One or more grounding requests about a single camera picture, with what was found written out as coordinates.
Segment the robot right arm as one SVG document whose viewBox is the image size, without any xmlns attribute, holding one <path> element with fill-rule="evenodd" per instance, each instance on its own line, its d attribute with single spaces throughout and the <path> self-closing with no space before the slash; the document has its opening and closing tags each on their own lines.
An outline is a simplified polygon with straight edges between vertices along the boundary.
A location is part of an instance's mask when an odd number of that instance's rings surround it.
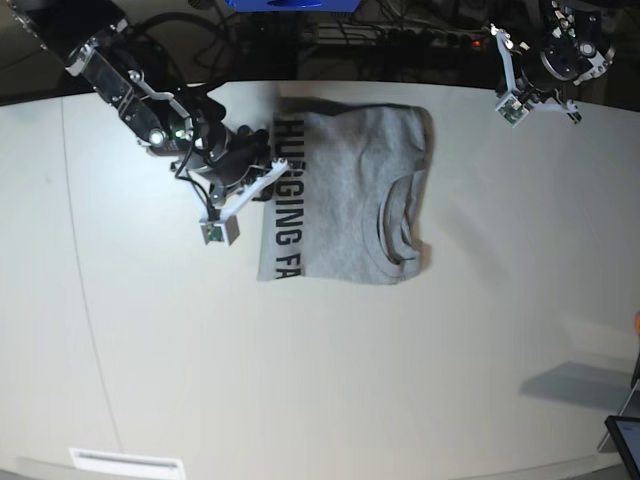
<svg viewBox="0 0 640 480">
<path fill-rule="evenodd" d="M 229 130 L 226 109 L 206 86 L 190 86 L 175 60 L 149 35 L 172 20 L 161 14 L 129 22 L 112 1 L 11 1 L 13 17 L 73 77 L 81 77 L 117 112 L 147 152 L 175 156 L 176 179 L 198 174 L 205 200 L 223 204 L 247 189 L 256 198 L 273 183 L 269 134 Z"/>
</svg>

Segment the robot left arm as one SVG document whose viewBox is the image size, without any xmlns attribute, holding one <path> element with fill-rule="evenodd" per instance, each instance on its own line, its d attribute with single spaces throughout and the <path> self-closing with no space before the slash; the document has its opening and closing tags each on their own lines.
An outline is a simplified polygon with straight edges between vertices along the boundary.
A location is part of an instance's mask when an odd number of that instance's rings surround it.
<svg viewBox="0 0 640 480">
<path fill-rule="evenodd" d="M 540 92 L 579 86 L 607 72 L 615 48 L 603 31 L 603 10 L 587 1 L 527 1 L 523 55 L 526 81 Z"/>
</svg>

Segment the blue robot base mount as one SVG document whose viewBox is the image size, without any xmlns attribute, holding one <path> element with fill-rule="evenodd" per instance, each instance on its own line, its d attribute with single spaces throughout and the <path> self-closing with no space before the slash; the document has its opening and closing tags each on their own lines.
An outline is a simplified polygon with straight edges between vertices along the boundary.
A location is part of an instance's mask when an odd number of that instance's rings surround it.
<svg viewBox="0 0 640 480">
<path fill-rule="evenodd" d="M 237 12 L 324 11 L 354 12 L 359 0 L 226 0 Z"/>
</svg>

